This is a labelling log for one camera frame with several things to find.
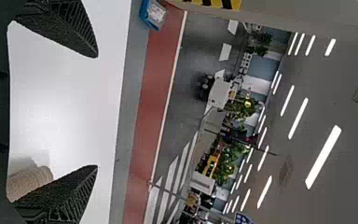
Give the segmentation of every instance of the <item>green plant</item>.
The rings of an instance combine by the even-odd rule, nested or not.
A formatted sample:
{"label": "green plant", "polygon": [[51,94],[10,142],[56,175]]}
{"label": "green plant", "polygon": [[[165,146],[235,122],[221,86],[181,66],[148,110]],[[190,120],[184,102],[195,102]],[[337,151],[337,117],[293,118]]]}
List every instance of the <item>green plant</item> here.
{"label": "green plant", "polygon": [[253,31],[251,33],[251,37],[255,39],[260,45],[268,46],[272,41],[272,35],[268,33],[259,33],[257,31]]}
{"label": "green plant", "polygon": [[236,168],[234,161],[246,153],[249,153],[249,149],[239,143],[233,143],[223,150],[220,162],[213,173],[213,179],[216,180],[217,186],[222,187],[227,183],[228,176],[234,174]]}
{"label": "green plant", "polygon": [[255,53],[260,57],[264,57],[264,55],[266,55],[268,51],[269,51],[269,49],[266,47],[256,47],[255,48]]}
{"label": "green plant", "polygon": [[251,41],[251,46],[246,47],[245,51],[264,57],[269,50],[269,44],[272,42],[272,35],[253,31],[250,37],[253,41]]}

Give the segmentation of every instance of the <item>white panel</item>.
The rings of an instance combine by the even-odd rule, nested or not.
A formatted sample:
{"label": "white panel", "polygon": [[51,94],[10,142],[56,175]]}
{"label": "white panel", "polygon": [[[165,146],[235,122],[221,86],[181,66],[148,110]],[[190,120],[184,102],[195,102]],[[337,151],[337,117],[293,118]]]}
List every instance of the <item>white panel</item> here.
{"label": "white panel", "polygon": [[165,215],[165,211],[167,211],[167,205],[168,205],[168,198],[170,197],[170,194],[167,192],[164,192],[162,194],[162,200],[161,200],[161,205],[159,206],[159,211],[158,211],[158,218],[157,218],[157,223],[161,224],[162,220],[164,218]]}
{"label": "white panel", "polygon": [[199,172],[194,171],[191,177],[190,187],[197,189],[202,193],[211,195],[214,187],[215,180]]}
{"label": "white panel", "polygon": [[[156,185],[158,185],[158,186],[161,185],[161,178],[158,180]],[[158,193],[159,193],[159,189],[157,187],[153,187],[150,190],[149,199],[147,201],[147,207],[146,207],[146,212],[145,212],[144,224],[152,224],[153,223],[153,217],[156,212]]]}
{"label": "white panel", "polygon": [[260,117],[259,113],[254,113],[251,117],[246,118],[245,124],[255,127],[255,126],[257,126],[259,117]]}
{"label": "white panel", "polygon": [[229,53],[231,52],[231,45],[224,43],[222,47],[222,51],[220,52],[219,61],[228,60]]}
{"label": "white panel", "polygon": [[238,22],[230,20],[227,28],[229,32],[235,35],[237,33],[237,28],[238,28]]}
{"label": "white panel", "polygon": [[228,195],[229,195],[229,190],[228,189],[222,189],[220,187],[216,188],[216,198],[222,200],[222,201],[227,201],[228,200]]}
{"label": "white panel", "polygon": [[[177,193],[178,190],[179,190],[179,184],[180,184],[180,180],[181,180],[181,177],[182,177],[183,170],[185,169],[186,156],[187,156],[189,146],[190,146],[190,142],[188,142],[187,145],[183,148],[182,158],[180,159],[175,184],[173,185],[173,190],[172,190],[173,193]],[[172,206],[172,203],[173,203],[174,200],[175,200],[174,197],[171,197],[170,207]]]}
{"label": "white panel", "polygon": [[222,69],[214,74],[214,77],[223,77],[225,75],[226,69]]}
{"label": "white panel", "polygon": [[269,94],[269,87],[271,86],[270,81],[258,77],[251,77],[246,75],[243,78],[242,88],[245,90],[251,89],[253,92],[257,92],[263,95]]}
{"label": "white panel", "polygon": [[171,190],[172,187],[172,183],[173,183],[173,175],[175,174],[175,170],[176,170],[176,165],[178,163],[178,159],[179,157],[176,157],[176,159],[171,163],[170,168],[168,170],[168,175],[167,175],[167,182],[165,182],[165,189],[166,190]]}
{"label": "white panel", "polygon": [[178,211],[178,208],[179,208],[179,203],[177,203],[175,208],[173,208],[172,214],[170,216],[170,219],[168,219],[167,223],[172,223],[173,222],[173,218],[175,217],[176,212]]}
{"label": "white panel", "polygon": [[198,136],[199,136],[199,132],[196,132],[196,134],[193,137],[193,143],[191,144],[191,148],[190,148],[190,151],[189,151],[189,154],[188,154],[188,157],[187,157],[186,168],[185,168],[185,172],[183,173],[183,176],[182,176],[182,181],[180,183],[180,189],[185,184],[186,176],[187,176],[187,173],[188,173],[188,167],[190,165],[191,158],[193,157],[193,151],[194,151],[194,147],[196,146]]}

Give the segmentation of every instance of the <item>wall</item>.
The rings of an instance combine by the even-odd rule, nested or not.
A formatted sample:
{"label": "wall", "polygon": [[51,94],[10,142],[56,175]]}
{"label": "wall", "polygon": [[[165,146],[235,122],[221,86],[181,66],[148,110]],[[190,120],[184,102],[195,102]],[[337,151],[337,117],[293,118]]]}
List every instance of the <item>wall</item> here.
{"label": "wall", "polygon": [[124,217],[123,208],[128,189],[133,139],[149,36],[149,28],[139,19],[141,3],[142,0],[131,0],[109,223],[122,223]]}
{"label": "wall", "polygon": [[[131,1],[83,3],[98,41],[98,59],[15,22],[8,28],[10,161],[30,158],[50,167],[56,178],[97,164],[82,223],[108,223]],[[112,21],[120,22],[112,26]]]}
{"label": "wall", "polygon": [[358,14],[356,15],[358,13],[358,2],[354,0],[345,2],[341,0],[328,2],[323,0],[317,0],[317,2],[307,0],[295,2],[293,0],[246,0],[242,2],[239,12],[212,7],[197,7],[192,4],[177,3],[176,0],[169,1],[188,11],[215,15],[228,20],[247,21],[281,30],[317,35],[318,37],[339,37],[343,41],[358,43]]}

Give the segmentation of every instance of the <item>gray floor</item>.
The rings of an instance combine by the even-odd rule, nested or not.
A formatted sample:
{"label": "gray floor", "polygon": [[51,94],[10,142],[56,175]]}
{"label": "gray floor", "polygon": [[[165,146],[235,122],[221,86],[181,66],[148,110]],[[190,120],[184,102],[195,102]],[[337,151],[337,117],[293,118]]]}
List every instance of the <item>gray floor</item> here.
{"label": "gray floor", "polygon": [[[165,175],[175,157],[200,127],[206,103],[199,99],[200,81],[205,74],[235,70],[245,31],[238,25],[236,35],[227,30],[228,21],[188,13],[172,95],[158,156],[155,181]],[[219,62],[223,43],[232,45],[228,60]]]}
{"label": "gray floor", "polygon": [[[358,104],[351,99],[358,87],[358,44],[341,42],[338,38],[330,57],[324,57],[330,40],[317,38],[310,56],[305,57],[309,41],[310,36],[306,36],[298,56],[284,57],[280,69],[282,83],[267,110],[268,133],[262,148],[269,145],[279,156],[267,156],[261,171],[254,169],[248,182],[241,184],[230,197],[241,196],[238,211],[250,188],[243,213],[256,223],[358,223]],[[281,118],[279,114],[292,84],[296,89]],[[293,139],[288,140],[305,97],[310,102]],[[342,129],[342,134],[308,190],[304,181],[335,125]],[[292,173],[280,185],[280,170],[289,155],[293,160]],[[261,157],[257,153],[251,158],[254,168]],[[257,209],[270,175],[272,185]]]}

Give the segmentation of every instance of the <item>floor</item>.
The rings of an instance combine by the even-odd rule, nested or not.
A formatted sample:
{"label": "floor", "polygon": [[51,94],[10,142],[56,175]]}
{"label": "floor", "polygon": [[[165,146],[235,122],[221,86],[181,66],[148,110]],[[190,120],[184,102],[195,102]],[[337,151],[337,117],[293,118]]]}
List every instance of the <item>floor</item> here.
{"label": "floor", "polygon": [[[325,57],[331,40],[317,37],[306,56],[310,39],[310,35],[305,36],[295,55],[297,39],[292,54],[283,58],[282,81],[266,110],[262,129],[267,131],[261,147],[279,155],[267,155],[260,165],[264,154],[254,154],[242,170],[245,174],[253,165],[247,182],[229,198],[233,203],[228,217],[243,212],[256,223],[358,223],[358,103],[352,100],[358,88],[358,43],[338,38],[330,56]],[[292,85],[295,90],[281,117]],[[309,102],[289,139],[306,98]],[[305,180],[335,125],[342,133],[308,189]],[[269,178],[271,184],[266,189]]]}
{"label": "floor", "polygon": [[[199,99],[200,82],[205,74],[230,75],[234,72],[244,33],[242,24],[235,21],[186,14],[154,184],[174,193],[180,192],[186,175],[191,172],[189,155],[193,154],[201,119],[209,109]],[[177,209],[176,198],[154,187],[149,194],[144,223],[166,223]]]}

